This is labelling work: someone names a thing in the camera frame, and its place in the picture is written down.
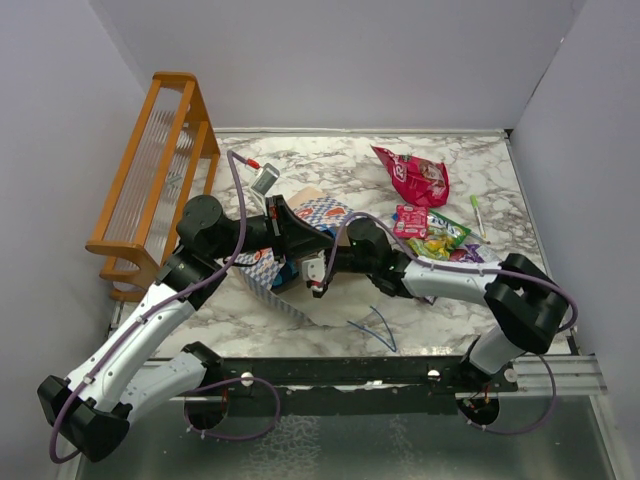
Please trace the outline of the yellow green snack packet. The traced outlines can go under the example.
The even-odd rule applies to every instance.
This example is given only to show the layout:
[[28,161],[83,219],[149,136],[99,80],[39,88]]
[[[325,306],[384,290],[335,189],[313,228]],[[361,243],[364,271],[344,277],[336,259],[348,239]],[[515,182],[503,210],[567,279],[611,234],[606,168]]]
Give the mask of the yellow green snack packet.
[[451,254],[461,246],[471,230],[451,220],[441,213],[427,214],[427,230],[424,238],[410,238],[406,241],[417,255],[433,260],[448,261]]

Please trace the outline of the red crisps bag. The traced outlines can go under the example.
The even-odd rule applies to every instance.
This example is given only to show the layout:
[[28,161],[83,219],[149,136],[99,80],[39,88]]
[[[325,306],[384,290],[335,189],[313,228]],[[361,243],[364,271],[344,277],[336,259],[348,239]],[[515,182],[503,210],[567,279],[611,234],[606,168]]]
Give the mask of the red crisps bag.
[[372,146],[372,150],[406,203],[426,208],[439,208],[447,203],[450,182],[443,162],[400,155],[377,146]]

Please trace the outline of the red snack packet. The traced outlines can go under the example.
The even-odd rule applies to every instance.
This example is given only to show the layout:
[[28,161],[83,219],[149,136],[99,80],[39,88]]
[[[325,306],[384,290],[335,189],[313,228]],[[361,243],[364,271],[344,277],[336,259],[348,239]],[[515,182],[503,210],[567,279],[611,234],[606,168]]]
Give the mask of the red snack packet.
[[393,233],[401,239],[425,238],[428,233],[428,213],[427,207],[398,205]]

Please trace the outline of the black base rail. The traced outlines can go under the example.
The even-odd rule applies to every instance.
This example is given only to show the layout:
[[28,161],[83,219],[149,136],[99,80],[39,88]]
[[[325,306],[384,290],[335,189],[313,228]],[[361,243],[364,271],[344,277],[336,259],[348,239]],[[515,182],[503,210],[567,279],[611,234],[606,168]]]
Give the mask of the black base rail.
[[182,351],[203,362],[205,385],[244,373],[267,381],[283,416],[453,415],[457,394],[517,390],[503,369],[488,381],[464,374],[460,356],[224,358],[200,342]]

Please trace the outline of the large purple snack bag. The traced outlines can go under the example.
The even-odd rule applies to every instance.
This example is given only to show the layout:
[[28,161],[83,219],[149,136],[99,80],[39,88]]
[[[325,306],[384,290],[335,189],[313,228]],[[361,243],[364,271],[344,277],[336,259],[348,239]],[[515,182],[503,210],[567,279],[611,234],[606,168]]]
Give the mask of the large purple snack bag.
[[449,256],[452,262],[492,263],[500,262],[500,256],[484,244],[467,243],[456,248]]

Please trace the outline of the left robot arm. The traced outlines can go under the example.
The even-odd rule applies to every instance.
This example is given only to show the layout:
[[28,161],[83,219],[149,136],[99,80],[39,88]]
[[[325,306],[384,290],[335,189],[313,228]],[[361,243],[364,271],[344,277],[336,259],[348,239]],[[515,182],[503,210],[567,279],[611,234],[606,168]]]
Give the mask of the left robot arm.
[[88,360],[61,378],[46,377],[37,396],[53,432],[92,462],[124,440],[136,407],[125,392],[150,354],[191,317],[226,277],[241,253],[269,249],[278,259],[297,260],[332,247],[333,237],[301,220],[280,195],[266,200],[262,215],[229,219],[213,196],[189,200],[177,225],[179,244],[134,313]]

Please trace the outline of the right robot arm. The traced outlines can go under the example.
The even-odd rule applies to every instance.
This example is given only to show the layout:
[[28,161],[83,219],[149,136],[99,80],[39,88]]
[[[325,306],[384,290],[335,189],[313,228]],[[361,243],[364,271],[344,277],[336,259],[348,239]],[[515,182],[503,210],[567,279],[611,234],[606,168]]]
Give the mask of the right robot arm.
[[555,336],[577,321],[576,302],[524,255],[488,263],[433,260],[403,245],[391,247],[388,228],[366,217],[339,231],[349,243],[328,250],[325,284],[336,273],[363,274],[390,297],[434,296],[489,309],[495,327],[472,342],[459,367],[469,390],[483,390],[524,354],[545,354]]

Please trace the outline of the wooden dish rack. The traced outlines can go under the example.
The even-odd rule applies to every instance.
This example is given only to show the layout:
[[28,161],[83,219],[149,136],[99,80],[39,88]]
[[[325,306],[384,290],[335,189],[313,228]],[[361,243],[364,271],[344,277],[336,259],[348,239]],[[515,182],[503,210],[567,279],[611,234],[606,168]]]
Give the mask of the wooden dish rack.
[[105,259],[100,277],[113,300],[142,299],[176,247],[191,193],[211,193],[220,157],[196,77],[155,73],[86,243]]

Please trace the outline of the blue checkered paper bag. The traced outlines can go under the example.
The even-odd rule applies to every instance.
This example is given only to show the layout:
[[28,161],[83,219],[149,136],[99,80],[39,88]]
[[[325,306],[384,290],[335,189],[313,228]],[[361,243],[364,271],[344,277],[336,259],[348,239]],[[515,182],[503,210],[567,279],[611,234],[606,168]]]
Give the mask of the blue checkered paper bag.
[[[305,187],[287,201],[295,214],[319,231],[334,235],[352,209],[328,194]],[[394,335],[379,311],[382,294],[369,279],[356,274],[338,274],[326,294],[316,299],[299,278],[294,287],[280,293],[271,284],[282,264],[270,249],[242,254],[236,261],[235,275],[259,301],[286,317],[323,327],[346,327],[363,331],[389,350],[397,350]]]

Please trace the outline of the blue snack packet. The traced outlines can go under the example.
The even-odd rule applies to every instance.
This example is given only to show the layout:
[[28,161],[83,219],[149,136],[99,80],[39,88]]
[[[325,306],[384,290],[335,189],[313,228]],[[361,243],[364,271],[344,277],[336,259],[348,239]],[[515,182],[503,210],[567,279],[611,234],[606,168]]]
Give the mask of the blue snack packet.
[[299,278],[299,270],[295,262],[286,262],[281,265],[280,270],[274,277],[271,290],[274,293],[286,291],[295,286]]

